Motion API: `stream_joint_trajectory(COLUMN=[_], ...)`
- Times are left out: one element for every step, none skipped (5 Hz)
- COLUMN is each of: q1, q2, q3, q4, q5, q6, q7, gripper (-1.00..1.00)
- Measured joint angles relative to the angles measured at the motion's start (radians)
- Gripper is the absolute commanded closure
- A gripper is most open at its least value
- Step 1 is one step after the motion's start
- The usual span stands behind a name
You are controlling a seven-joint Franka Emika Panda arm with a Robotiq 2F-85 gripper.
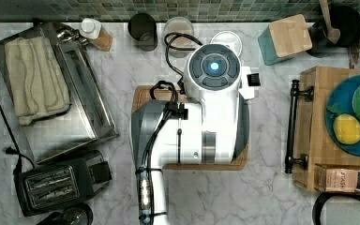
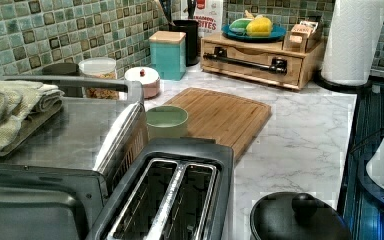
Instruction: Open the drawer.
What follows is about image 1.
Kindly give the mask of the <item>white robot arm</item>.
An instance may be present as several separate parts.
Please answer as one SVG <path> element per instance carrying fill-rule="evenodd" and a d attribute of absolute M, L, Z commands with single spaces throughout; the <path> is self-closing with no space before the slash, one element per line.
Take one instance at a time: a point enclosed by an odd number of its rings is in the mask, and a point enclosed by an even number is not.
<path fill-rule="evenodd" d="M 137 178 L 140 225 L 169 225 L 163 167 L 228 165 L 249 136 L 247 101 L 253 87 L 249 67 L 222 44 L 206 44 L 187 60 L 183 82 L 187 101 L 171 82 L 154 89 L 172 92 L 151 97 L 131 115 L 130 141 Z"/>

